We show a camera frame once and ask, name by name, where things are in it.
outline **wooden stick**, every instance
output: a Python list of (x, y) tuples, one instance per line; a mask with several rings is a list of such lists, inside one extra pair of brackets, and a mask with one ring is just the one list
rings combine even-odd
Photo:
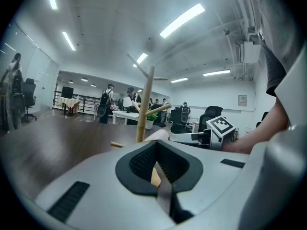
[(136, 61), (136, 59), (133, 58), (133, 56), (130, 53), (128, 53), (127, 56), (136, 65), (136, 67), (144, 74), (144, 76), (148, 78), (147, 72), (143, 69), (143, 67), (141, 67), (141, 65)]
[(135, 101), (131, 101), (132, 102), (132, 104), (134, 105), (134, 107), (136, 108), (136, 110), (138, 110), (138, 112), (140, 112), (140, 108), (139, 108), (139, 106), (136, 104), (136, 102)]
[(153, 88), (153, 80), (154, 80), (154, 66), (150, 66), (148, 68), (148, 78), (146, 80), (144, 90), (143, 90), (143, 100), (141, 104), (140, 109), (140, 115), (138, 120), (138, 127), (136, 131), (136, 142), (142, 142), (144, 140), (144, 134), (145, 134), (145, 126), (146, 126), (146, 120), (147, 116), (145, 116), (145, 113), (148, 111), (149, 101), (150, 101), (150, 95)]
[(158, 108), (156, 108), (156, 109), (153, 109), (153, 110), (151, 110), (151, 111), (146, 112), (146, 113), (145, 113), (145, 116), (148, 116), (148, 115), (154, 114), (154, 113), (158, 113), (158, 112), (160, 112), (160, 111), (166, 110), (166, 109), (171, 108), (171, 107), (172, 107), (172, 104), (171, 104), (171, 103), (169, 103), (169, 104), (167, 104), (167, 105), (160, 106), (160, 107), (158, 107)]
[(111, 141), (112, 147), (123, 148), (125, 145)]
[(163, 81), (163, 80), (168, 80), (168, 78), (154, 78), (153, 80), (155, 80), (155, 81)]

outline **potted plant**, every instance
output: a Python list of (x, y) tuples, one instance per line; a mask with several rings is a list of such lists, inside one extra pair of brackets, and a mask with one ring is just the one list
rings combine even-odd
[(146, 129), (151, 129), (153, 127), (153, 123), (154, 123), (154, 120), (157, 119), (157, 113), (154, 113), (154, 114), (150, 114), (147, 116), (147, 120), (146, 120)]

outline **black rubber pad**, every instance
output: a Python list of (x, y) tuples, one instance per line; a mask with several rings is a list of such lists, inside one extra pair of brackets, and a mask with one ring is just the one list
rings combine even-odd
[(75, 182), (51, 209), (48, 210), (48, 213), (55, 219), (66, 222), (89, 186), (88, 183)]
[(224, 163), (224, 164), (227, 164), (227, 165), (230, 165), (230, 166), (234, 166), (234, 167), (238, 167), (238, 168), (243, 168), (245, 163), (243, 162), (238, 162), (238, 161), (234, 161), (234, 160), (230, 160), (230, 159), (223, 159), (221, 161), (221, 163)]

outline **white desk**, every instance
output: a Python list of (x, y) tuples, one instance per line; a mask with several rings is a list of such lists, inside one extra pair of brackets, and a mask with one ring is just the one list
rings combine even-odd
[(195, 133), (195, 127), (199, 126), (200, 123), (199, 122), (193, 122), (193, 126), (192, 126), (192, 133)]
[(139, 120), (138, 113), (127, 113), (126, 111), (113, 111), (113, 124), (116, 124), (116, 118), (123, 117), (125, 118), (125, 124), (127, 124), (128, 119)]

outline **floor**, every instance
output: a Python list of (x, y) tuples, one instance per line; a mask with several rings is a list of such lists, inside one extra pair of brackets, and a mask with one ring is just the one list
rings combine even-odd
[[(51, 110), (45, 110), (45, 111), (40, 111), (33, 113), (37, 117), (37, 121), (33, 117), (29, 117), (29, 123), (27, 123), (25, 120), (22, 122), (22, 126), (26, 126), (31, 124), (32, 122), (39, 122), (40, 120), (49, 117), (49, 116), (58, 116), (62, 118), (67, 118), (67, 119), (74, 119), (74, 120), (79, 120), (79, 121), (84, 121), (84, 122), (94, 122), (94, 115), (90, 114), (83, 114), (83, 113), (77, 113), (72, 116), (64, 116), (64, 111), (59, 110), (59, 109), (51, 109)], [(124, 118), (117, 118), (117, 124), (123, 125), (125, 123)], [(108, 119), (108, 124), (113, 124), (113, 118), (109, 117)], [(171, 123), (165, 123), (166, 127), (162, 128), (166, 130), (170, 135), (172, 134), (171, 132)], [(0, 129), (0, 137), (5, 135), (6, 131)]]

